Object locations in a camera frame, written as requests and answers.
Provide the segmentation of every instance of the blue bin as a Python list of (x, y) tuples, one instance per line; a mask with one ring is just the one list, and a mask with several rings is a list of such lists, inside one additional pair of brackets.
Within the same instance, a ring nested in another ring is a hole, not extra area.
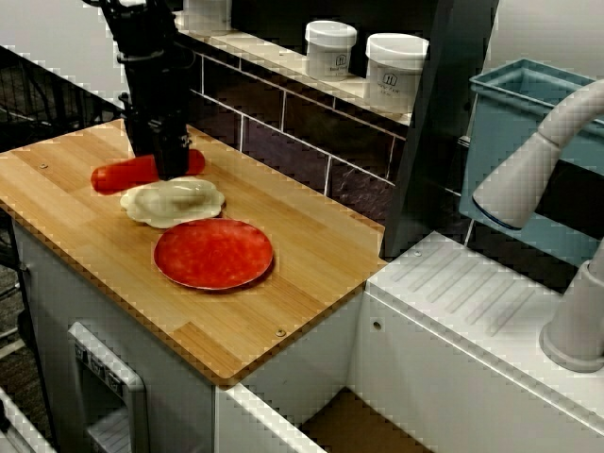
[[(581, 265), (594, 255), (601, 238), (592, 238), (539, 214), (533, 214), (519, 231), (506, 229), (478, 210), (472, 193), (535, 132), (554, 106), (593, 80), (530, 59), (519, 59), (472, 77), (470, 82), (478, 101), (460, 212), (561, 260)], [(597, 119), (587, 125), (564, 148), (561, 159), (604, 176), (604, 122)]]

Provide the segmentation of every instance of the wooden countertop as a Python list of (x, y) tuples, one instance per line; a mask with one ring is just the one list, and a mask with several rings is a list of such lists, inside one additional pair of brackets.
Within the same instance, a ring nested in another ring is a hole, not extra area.
[[(91, 186), (98, 166), (132, 157), (122, 121), (0, 155), (0, 207), (211, 382), (231, 386), (361, 290), (385, 265), (383, 227), (195, 129), (203, 177), (275, 249), (268, 277), (204, 292), (153, 262), (163, 230), (138, 224), (120, 194)], [(278, 337), (278, 330), (285, 330)]]

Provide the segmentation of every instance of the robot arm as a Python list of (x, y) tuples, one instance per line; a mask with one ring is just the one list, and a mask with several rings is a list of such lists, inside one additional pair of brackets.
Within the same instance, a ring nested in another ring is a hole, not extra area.
[(124, 64), (130, 95), (126, 132), (136, 157), (153, 154), (160, 179), (189, 169), (187, 107), (192, 50), (175, 43), (174, 14), (164, 0), (84, 0), (100, 7)]

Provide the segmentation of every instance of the sink faucet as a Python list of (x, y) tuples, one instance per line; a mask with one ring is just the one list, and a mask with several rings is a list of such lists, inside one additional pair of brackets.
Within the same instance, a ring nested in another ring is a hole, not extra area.
[[(604, 79), (570, 94), (482, 181), (474, 203), (499, 225), (522, 228), (539, 205), (563, 148), (603, 114)], [(540, 345), (572, 371), (592, 373), (604, 366), (604, 241), (580, 266), (554, 318), (543, 327)]]

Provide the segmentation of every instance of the white container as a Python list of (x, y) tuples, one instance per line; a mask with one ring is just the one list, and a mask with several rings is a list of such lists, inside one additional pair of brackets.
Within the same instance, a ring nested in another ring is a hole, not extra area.
[(411, 113), (428, 41), (411, 35), (378, 33), (367, 40), (365, 100), (376, 109)]
[(230, 30), (231, 0), (184, 0), (182, 29), (201, 36), (226, 35)]
[(357, 42), (357, 30), (332, 21), (306, 25), (306, 73), (318, 80), (344, 80), (348, 75), (350, 49)]

